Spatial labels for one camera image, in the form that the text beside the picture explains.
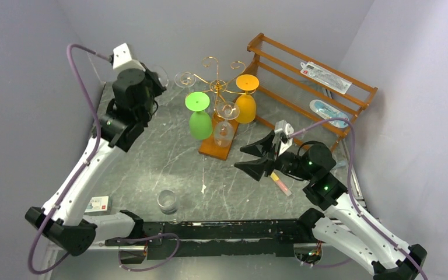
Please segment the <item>clear wine glass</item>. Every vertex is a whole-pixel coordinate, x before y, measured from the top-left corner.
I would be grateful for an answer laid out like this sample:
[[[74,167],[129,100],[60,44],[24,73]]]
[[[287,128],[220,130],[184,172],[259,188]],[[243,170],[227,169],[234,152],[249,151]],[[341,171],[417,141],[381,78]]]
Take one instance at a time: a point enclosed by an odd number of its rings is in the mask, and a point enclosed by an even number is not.
[[[180,88],[190,88],[196,83],[196,77],[191,72],[183,71],[175,75],[174,82]]]
[[[231,144],[235,134],[235,129],[230,121],[239,116],[240,110],[233,102],[222,101],[216,105],[215,113],[222,121],[217,122],[214,127],[214,141],[219,147],[225,148]]]
[[[169,77],[165,69],[159,65],[152,65],[150,71],[156,75],[156,80],[161,84],[161,87],[166,90],[169,84]]]
[[[184,220],[184,212],[176,193],[172,190],[162,190],[157,197],[157,204],[167,222],[177,225]]]

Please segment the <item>orange plastic wine glass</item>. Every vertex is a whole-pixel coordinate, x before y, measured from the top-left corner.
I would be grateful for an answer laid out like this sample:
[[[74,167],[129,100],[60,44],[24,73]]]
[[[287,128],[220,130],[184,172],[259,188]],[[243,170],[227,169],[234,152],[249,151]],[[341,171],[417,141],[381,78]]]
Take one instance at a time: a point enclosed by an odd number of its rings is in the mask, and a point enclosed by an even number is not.
[[[240,124],[248,124],[256,117],[257,105],[252,94],[256,91],[260,81],[254,75],[243,74],[236,79],[236,86],[243,91],[235,102],[240,113],[236,121]]]

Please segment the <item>green plastic wine glass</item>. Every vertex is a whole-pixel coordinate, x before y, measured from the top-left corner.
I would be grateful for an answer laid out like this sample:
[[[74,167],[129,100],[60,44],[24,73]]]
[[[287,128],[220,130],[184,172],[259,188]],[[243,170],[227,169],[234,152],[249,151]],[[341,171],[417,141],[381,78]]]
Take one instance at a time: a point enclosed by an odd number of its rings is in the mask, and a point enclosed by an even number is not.
[[[189,119],[190,134],[198,140],[205,140],[213,133],[212,119],[206,112],[211,101],[204,92],[192,92],[185,98],[185,106],[192,115]]]

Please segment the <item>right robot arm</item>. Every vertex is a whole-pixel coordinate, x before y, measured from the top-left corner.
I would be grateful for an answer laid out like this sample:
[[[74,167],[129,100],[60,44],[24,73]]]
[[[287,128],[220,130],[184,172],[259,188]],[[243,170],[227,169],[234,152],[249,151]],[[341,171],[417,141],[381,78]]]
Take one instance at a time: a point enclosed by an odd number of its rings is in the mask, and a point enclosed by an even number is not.
[[[301,240],[327,243],[362,266],[373,279],[426,277],[422,266],[427,251],[410,245],[387,230],[353,197],[351,189],[330,170],[335,166],[330,149],[318,141],[305,142],[307,150],[290,152],[290,141],[271,131],[263,139],[242,146],[240,151],[256,160],[234,166],[256,181],[283,173],[308,184],[303,188],[314,205],[297,219]]]

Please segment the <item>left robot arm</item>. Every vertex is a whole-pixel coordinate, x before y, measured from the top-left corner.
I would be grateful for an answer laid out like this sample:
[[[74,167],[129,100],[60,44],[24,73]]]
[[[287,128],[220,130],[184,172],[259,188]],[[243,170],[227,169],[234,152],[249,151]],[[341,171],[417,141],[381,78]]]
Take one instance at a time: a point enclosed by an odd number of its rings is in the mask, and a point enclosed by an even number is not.
[[[158,109],[156,98],[168,83],[162,68],[131,67],[118,73],[112,84],[114,97],[98,117],[84,154],[55,194],[25,213],[39,237],[46,237],[70,256],[79,256],[100,241],[121,238],[135,245],[143,239],[144,221],[131,211],[104,216],[87,216],[85,211],[95,186],[148,127]]]

